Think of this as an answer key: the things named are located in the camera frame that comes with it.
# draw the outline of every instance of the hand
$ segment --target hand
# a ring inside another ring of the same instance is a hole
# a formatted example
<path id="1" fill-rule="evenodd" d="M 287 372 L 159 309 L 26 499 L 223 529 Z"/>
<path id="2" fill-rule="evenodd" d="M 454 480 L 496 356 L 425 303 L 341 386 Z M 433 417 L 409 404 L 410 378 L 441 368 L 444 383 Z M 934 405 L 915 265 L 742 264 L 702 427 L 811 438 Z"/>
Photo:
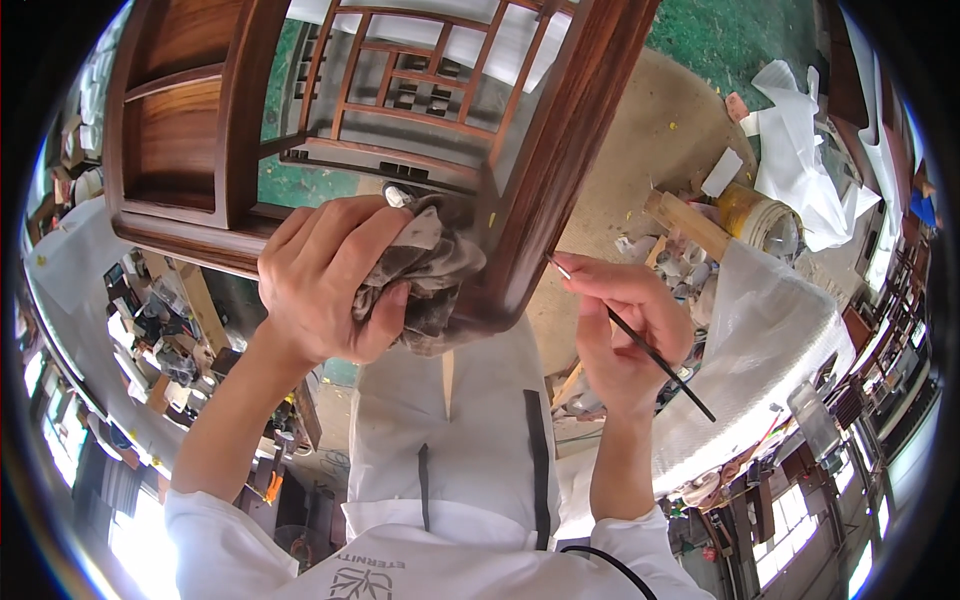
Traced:
<path id="1" fill-rule="evenodd" d="M 409 210 L 390 208 L 381 196 L 296 209 L 257 260 L 260 298 L 269 312 L 257 337 L 308 371 L 332 356 L 375 360 L 403 330 L 410 284 L 385 290 L 362 326 L 350 308 L 380 255 L 412 220 Z"/>
<path id="2" fill-rule="evenodd" d="M 566 252 L 555 252 L 554 258 L 572 277 L 564 279 L 564 287 L 582 295 L 577 352 L 590 387 L 609 415 L 652 418 L 657 392 L 669 377 L 611 324 L 607 307 L 674 367 L 685 360 L 693 345 L 689 315 L 644 265 L 617 265 Z"/>

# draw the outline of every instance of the white shirt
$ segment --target white shirt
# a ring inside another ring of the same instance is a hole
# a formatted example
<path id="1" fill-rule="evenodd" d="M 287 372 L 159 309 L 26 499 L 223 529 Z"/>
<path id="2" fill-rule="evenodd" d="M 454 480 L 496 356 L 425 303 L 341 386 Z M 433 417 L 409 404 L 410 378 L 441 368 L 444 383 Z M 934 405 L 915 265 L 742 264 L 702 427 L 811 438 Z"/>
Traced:
<path id="1" fill-rule="evenodd" d="M 606 561 L 530 550 L 510 519 L 457 502 L 430 500 L 431 531 L 419 500 L 344 505 L 340 551 L 297 576 L 297 562 L 246 514 L 204 492 L 167 493 L 165 518 L 178 548 L 177 587 L 191 598 L 643 598 Z M 712 598 L 677 564 L 659 508 L 633 521 L 606 518 L 590 545 L 617 558 L 660 600 Z"/>

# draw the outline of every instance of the stained rag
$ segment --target stained rag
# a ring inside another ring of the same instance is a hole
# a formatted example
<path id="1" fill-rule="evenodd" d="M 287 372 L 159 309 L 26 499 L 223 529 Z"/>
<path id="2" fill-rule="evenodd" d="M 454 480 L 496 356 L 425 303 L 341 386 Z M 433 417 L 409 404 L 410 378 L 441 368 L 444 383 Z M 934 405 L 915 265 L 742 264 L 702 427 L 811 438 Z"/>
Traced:
<path id="1" fill-rule="evenodd" d="M 432 194 L 406 206 L 414 213 L 357 289 L 353 319 L 364 322 L 384 289 L 410 282 L 403 333 L 397 340 L 420 356 L 436 356 L 469 341 L 469 332 L 448 325 L 460 284 L 487 258 L 466 233 L 473 223 L 469 201 Z"/>

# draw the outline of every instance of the bucket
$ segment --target bucket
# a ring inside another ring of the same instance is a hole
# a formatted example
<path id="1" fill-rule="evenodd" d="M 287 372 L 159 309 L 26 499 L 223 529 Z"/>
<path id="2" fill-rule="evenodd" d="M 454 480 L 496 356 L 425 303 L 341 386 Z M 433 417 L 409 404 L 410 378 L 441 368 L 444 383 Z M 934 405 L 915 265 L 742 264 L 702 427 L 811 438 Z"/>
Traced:
<path id="1" fill-rule="evenodd" d="M 717 198 L 727 233 L 777 258 L 793 256 L 803 233 L 800 216 L 786 204 L 731 183 Z"/>

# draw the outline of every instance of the fine paintbrush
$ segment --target fine paintbrush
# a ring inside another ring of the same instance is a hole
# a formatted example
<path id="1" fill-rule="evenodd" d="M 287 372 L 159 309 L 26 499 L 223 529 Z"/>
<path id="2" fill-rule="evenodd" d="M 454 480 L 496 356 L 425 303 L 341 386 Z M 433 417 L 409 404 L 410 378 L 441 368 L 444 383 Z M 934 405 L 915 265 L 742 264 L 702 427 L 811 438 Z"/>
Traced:
<path id="1" fill-rule="evenodd" d="M 560 271 L 560 275 L 566 277 L 567 279 L 573 278 L 567 269 L 562 267 L 559 263 L 557 263 L 556 260 L 553 259 L 553 256 L 551 256 L 550 254 L 545 254 L 544 256 L 546 257 L 547 262 L 549 262 L 551 265 L 556 267 L 557 271 Z M 647 355 L 650 356 L 650 358 L 655 363 L 657 363 L 657 366 L 663 369 L 663 372 L 669 375 L 670 378 L 673 379 L 674 382 L 676 382 L 676 384 L 680 386 L 680 389 L 683 390 L 684 393 L 687 396 L 689 396 L 691 400 L 693 400 L 693 403 L 697 405 L 697 408 L 699 408 L 704 415 L 707 416 L 707 419 L 710 419 L 710 422 L 717 421 L 717 418 L 713 415 L 713 413 L 710 412 L 710 410 L 704 405 L 702 401 L 700 401 L 700 398 L 698 398 L 697 395 L 694 394 L 692 390 L 690 390 L 690 388 L 686 387 L 686 384 L 684 383 L 684 381 L 680 379 L 679 376 L 677 376 L 677 374 L 673 371 L 673 369 L 670 368 L 670 365 L 666 364 L 666 361 L 663 360 L 659 354 L 657 354 L 656 350 L 654 350 L 653 348 L 650 348 L 650 345 L 647 344 L 646 341 L 643 338 L 641 338 L 640 335 L 636 333 L 634 329 L 627 324 L 626 321 L 621 319 L 620 315 L 613 312 L 613 309 L 611 309 L 609 306 L 607 307 L 607 314 L 610 316 L 610 320 L 616 323 L 616 326 L 623 329 L 623 332 L 629 335 L 630 339 L 633 340 L 634 343 L 640 347 L 640 349 L 646 352 Z"/>

